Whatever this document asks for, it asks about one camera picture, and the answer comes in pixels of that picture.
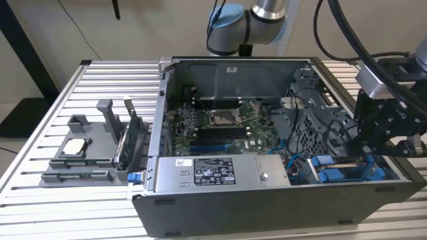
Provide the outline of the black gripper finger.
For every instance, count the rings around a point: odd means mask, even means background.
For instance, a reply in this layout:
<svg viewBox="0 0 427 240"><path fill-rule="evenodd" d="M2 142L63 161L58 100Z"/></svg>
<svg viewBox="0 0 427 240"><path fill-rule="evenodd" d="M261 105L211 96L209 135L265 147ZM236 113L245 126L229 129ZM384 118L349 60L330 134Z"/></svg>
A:
<svg viewBox="0 0 427 240"><path fill-rule="evenodd" d="M349 153L364 153L365 147L376 152L386 144L386 103L386 99L373 99L364 89L360 90L354 112L357 136L346 144Z"/></svg>
<svg viewBox="0 0 427 240"><path fill-rule="evenodd" d="M414 137L401 139L396 145L389 142L374 142L369 145L374 154L390 157L416 157L418 155Z"/></svg>

